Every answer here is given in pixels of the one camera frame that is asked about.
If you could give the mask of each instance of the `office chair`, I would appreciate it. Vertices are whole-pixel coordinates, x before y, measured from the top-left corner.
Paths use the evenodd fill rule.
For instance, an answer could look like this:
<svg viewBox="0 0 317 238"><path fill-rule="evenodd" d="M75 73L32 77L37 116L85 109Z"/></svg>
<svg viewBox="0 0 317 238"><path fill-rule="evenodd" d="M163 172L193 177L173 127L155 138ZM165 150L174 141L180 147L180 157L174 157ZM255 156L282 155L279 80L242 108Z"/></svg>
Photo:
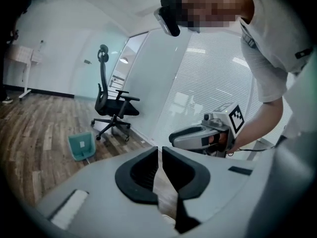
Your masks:
<svg viewBox="0 0 317 238"><path fill-rule="evenodd" d="M101 82L103 85L103 91L101 89L100 84L98 97L96 99L95 110L101 116L111 116L111 119L93 119L91 121L91 125L95 124L95 121L106 122L109 123L102 131L98 133L96 136L96 140L101 139L101 135L106 132L108 129L112 127L117 127L123 134L125 134L125 141L129 140L129 129L131 124L127 122L123 122L118 120L118 118L122 119L124 115L127 116L137 116L139 115L139 111L137 111L130 101L140 101L140 99L122 95L122 93L129 93L126 91L116 90L118 92L117 98L115 100L108 99L108 89L106 83L106 65L105 63L109 60L108 55L108 47L106 45L101 45L100 50L98 51L98 60L100 62L100 74L101 74Z"/></svg>

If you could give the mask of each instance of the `wooden floor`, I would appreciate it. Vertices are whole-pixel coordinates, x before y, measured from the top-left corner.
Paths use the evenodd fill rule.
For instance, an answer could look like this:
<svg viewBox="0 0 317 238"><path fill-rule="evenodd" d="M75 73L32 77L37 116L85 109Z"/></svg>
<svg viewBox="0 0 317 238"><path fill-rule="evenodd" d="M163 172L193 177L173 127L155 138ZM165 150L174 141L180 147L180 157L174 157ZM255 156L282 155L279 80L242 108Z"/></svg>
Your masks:
<svg viewBox="0 0 317 238"><path fill-rule="evenodd" d="M90 121L99 116L91 101L31 93L20 102L19 94L9 92L14 102L0 104L0 165L16 196L34 206L88 164L73 160L67 137L86 131L96 133ZM106 134L96 141L96 154L89 160L148 146L134 133L127 143L119 135ZM175 218L177 193L162 170L160 155L154 192L158 194L160 211Z"/></svg>

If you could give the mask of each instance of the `desk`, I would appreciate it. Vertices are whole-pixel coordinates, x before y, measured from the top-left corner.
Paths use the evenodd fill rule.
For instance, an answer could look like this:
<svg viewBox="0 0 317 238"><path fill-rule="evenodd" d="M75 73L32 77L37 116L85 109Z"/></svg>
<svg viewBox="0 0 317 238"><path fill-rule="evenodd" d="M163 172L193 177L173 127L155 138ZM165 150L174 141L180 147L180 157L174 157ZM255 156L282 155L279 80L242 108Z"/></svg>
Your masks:
<svg viewBox="0 0 317 238"><path fill-rule="evenodd" d="M32 62L35 62L36 64L42 62L42 55L32 48L11 45L5 55L5 58L26 64L24 93L19 96L19 99L21 100L25 95L31 92L31 89L28 89L28 83Z"/></svg>

